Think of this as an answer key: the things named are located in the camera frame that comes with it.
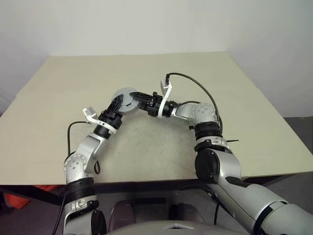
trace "gray floor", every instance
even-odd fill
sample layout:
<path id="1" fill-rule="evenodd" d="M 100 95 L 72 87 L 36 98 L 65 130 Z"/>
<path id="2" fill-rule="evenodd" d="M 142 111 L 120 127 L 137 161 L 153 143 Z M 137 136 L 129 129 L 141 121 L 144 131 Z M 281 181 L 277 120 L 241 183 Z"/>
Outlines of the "gray floor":
<path id="1" fill-rule="evenodd" d="M 294 129 L 309 150 L 313 151 L 313 118 L 287 118 L 286 121 Z M 290 203 L 295 203 L 313 213 L 313 174 L 303 173 L 286 177 L 267 187 L 284 197 Z M 137 206 L 137 221 L 166 219 L 168 207 L 172 203 L 186 202 L 195 206 L 204 217 L 206 223 L 213 223 L 215 204 L 201 190 L 185 191 L 155 191 L 140 193 L 107 193 L 99 195 L 100 210 L 109 221 L 111 210 L 117 201 L 145 198 L 166 197 L 166 204 Z M 0 235 L 38 234 L 49 235 L 52 232 L 58 213 L 58 206 L 32 201 L 22 210 L 9 210 L 0 215 Z M 57 234 L 62 234 L 62 220 Z M 244 232 L 243 228 L 223 209 L 220 209 L 218 224 L 225 228 Z"/>

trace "red object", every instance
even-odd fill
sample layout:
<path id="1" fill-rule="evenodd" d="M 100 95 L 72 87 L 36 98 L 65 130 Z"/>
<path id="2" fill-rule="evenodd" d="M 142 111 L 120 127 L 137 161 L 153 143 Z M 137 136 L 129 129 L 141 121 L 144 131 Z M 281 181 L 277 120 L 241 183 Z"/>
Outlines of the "red object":
<path id="1" fill-rule="evenodd" d="M 58 185 L 35 185 L 37 188 L 41 188 L 45 191 L 51 191 L 54 190 L 55 188 L 58 188 Z M 9 193 L 4 193 L 4 197 L 6 199 L 6 202 L 10 204 L 10 206 L 17 208 L 17 209 L 22 209 L 28 202 L 30 202 L 29 199 L 23 198 L 23 197 L 18 197 Z"/>

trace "beige tabletop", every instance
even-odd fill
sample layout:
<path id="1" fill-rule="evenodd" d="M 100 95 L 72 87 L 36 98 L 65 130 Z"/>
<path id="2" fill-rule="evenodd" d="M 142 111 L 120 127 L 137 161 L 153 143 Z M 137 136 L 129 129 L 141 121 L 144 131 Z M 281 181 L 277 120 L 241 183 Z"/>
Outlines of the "beige tabletop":
<path id="1" fill-rule="evenodd" d="M 0 184 L 64 184 L 67 126 L 85 120 L 82 109 L 106 109 L 120 88 L 160 92 L 171 71 L 200 81 L 215 97 L 225 139 L 242 166 L 242 176 L 313 170 L 313 157 L 249 77 L 227 53 L 50 57 L 0 118 Z M 183 78 L 171 78 L 170 100 L 209 102 Z M 75 150 L 93 126 L 71 131 Z M 187 126 L 139 110 L 123 117 L 100 162 L 96 182 L 195 178 L 195 137 Z"/>

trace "white wall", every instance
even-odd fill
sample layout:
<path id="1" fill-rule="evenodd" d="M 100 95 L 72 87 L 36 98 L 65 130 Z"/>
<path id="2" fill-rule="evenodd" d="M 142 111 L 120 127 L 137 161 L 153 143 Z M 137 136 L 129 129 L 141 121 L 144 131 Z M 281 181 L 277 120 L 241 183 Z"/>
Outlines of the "white wall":
<path id="1" fill-rule="evenodd" d="M 227 50 L 282 116 L 312 116 L 312 11 L 311 0 L 0 0 L 0 112 L 49 55 Z"/>

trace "wooden table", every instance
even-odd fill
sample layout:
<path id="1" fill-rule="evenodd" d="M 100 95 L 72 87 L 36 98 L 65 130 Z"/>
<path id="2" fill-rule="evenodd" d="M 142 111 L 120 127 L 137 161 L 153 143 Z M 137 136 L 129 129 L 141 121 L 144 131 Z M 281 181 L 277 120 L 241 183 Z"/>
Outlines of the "wooden table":
<path id="1" fill-rule="evenodd" d="M 64 184 L 67 126 L 85 120 L 82 109 L 106 109 L 120 88 L 160 92 L 166 73 L 188 74 L 214 96 L 224 137 L 242 176 L 313 170 L 313 157 L 270 102 L 225 52 L 50 57 L 0 118 L 0 184 Z M 170 100 L 209 102 L 191 81 L 172 77 Z M 91 125 L 72 127 L 72 151 Z M 100 162 L 97 183 L 194 179 L 194 132 L 139 110 L 123 117 Z"/>

